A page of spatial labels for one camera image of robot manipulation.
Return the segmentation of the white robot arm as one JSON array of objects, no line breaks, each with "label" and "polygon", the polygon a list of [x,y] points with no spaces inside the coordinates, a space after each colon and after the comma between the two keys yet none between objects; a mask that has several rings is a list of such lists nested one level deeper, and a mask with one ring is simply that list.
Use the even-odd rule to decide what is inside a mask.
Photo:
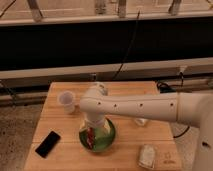
[{"label": "white robot arm", "polygon": [[213,94],[174,92],[109,96],[106,86],[96,83],[81,97],[79,106],[92,127],[102,126],[107,114],[197,127],[199,137],[192,171],[213,171]]}]

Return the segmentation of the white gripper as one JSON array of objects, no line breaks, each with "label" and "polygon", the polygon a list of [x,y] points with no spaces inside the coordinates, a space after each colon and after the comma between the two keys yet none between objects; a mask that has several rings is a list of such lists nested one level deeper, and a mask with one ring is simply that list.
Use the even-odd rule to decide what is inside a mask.
[{"label": "white gripper", "polygon": [[108,131],[106,129],[103,129],[105,126],[105,116],[99,115],[99,114],[86,114],[85,115],[85,125],[86,128],[81,132],[81,140],[83,143],[87,143],[88,139],[88,130],[89,128],[94,129],[94,135],[96,130],[96,139],[98,141],[104,141],[108,138]]}]

